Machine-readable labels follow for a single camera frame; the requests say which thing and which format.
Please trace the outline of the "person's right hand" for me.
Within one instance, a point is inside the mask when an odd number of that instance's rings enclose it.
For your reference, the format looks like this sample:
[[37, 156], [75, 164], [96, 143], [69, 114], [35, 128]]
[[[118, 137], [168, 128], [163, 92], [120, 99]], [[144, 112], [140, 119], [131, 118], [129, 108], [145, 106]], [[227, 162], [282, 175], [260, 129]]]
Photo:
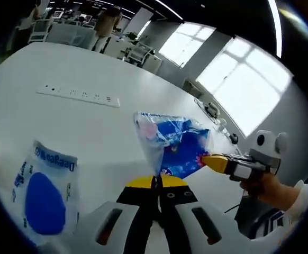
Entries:
[[256, 196], [274, 208], [287, 211], [295, 203], [300, 190], [280, 183], [278, 178], [271, 173], [264, 173], [256, 180], [244, 180], [240, 187], [249, 195]]

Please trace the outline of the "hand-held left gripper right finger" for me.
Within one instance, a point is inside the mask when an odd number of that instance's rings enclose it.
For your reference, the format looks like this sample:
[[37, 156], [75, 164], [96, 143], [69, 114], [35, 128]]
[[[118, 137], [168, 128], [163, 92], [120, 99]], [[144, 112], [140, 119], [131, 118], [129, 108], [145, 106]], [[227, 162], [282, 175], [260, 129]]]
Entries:
[[234, 220], [199, 201], [188, 184], [161, 175], [159, 201], [170, 253], [250, 253], [252, 241]]

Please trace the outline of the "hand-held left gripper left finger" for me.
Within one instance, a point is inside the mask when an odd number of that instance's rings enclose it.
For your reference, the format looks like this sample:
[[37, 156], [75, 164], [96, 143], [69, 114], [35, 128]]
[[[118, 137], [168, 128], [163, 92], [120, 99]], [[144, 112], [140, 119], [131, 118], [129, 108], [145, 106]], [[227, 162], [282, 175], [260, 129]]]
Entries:
[[144, 253], [156, 211], [156, 178], [126, 184], [115, 202], [105, 202], [79, 220], [72, 253]]

